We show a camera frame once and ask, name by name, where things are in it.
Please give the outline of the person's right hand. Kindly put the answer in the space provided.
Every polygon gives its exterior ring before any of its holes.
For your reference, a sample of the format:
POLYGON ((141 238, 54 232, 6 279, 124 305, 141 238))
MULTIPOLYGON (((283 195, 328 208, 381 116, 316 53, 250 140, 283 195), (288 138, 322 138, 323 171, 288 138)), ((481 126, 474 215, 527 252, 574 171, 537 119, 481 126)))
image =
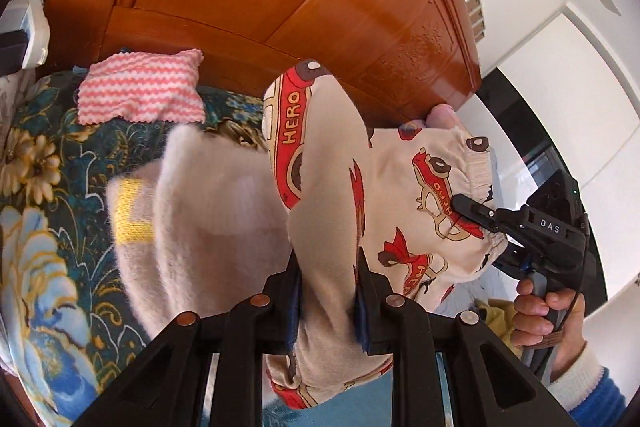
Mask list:
POLYGON ((518 297, 514 300, 514 331, 511 334, 514 347, 533 347, 541 343, 553 331, 553 323, 547 319, 549 312, 566 311, 563 337, 551 371, 551 380, 556 381, 577 361, 586 347, 587 341, 582 335, 585 297, 570 288, 538 297, 534 295, 534 283, 530 280, 521 280, 516 290, 518 297))

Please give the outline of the blue white sleeve forearm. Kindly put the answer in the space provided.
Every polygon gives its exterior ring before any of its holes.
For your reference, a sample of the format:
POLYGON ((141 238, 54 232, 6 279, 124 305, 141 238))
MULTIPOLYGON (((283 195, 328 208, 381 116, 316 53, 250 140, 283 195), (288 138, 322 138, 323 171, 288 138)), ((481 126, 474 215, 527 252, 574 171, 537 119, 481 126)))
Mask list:
POLYGON ((589 347, 548 389, 579 427, 613 427, 626 409, 610 371, 589 347))

